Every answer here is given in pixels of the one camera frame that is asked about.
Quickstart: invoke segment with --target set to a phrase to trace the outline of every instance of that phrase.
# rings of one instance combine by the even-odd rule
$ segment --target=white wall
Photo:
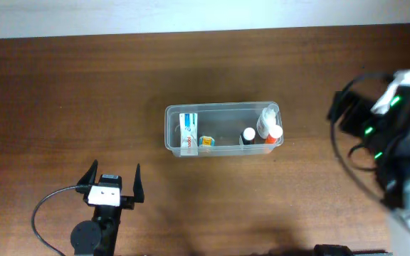
[[[0,38],[410,23],[410,0],[0,0]]]

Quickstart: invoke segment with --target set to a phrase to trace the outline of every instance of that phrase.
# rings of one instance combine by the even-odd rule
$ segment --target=white sticker
[[[88,203],[94,206],[120,206],[120,189],[92,186],[88,194]]]
[[[103,178],[118,178],[117,175],[111,175],[111,174],[103,174],[102,177]]]
[[[180,113],[181,155],[197,156],[197,113]]]
[[[394,98],[398,86],[410,87],[410,70],[400,70],[395,73],[395,79],[389,84],[385,93],[377,100],[371,108],[375,114],[385,114],[390,109],[390,102]]]

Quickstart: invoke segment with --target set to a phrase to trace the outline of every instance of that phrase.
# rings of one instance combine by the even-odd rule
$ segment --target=orange bottle
[[[283,135],[283,128],[279,125],[272,125],[268,132],[268,137],[265,144],[274,144]]]

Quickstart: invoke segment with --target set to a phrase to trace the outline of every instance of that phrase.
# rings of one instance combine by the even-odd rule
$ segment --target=small bottle
[[[251,145],[254,144],[254,139],[256,138],[256,131],[248,127],[240,134],[240,145]]]
[[[267,139],[270,127],[276,125],[276,114],[279,107],[276,104],[270,104],[262,110],[262,113],[257,120],[257,132],[262,139]]]
[[[265,140],[265,144],[274,144],[283,135],[283,128],[279,125],[273,125],[270,127],[268,137]]]

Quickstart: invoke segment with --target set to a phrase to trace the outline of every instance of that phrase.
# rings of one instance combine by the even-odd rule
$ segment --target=spray bottle
[[[262,113],[257,120],[257,132],[262,139],[267,139],[270,132],[270,127],[276,125],[276,114],[279,107],[276,104],[270,104],[262,110]]]

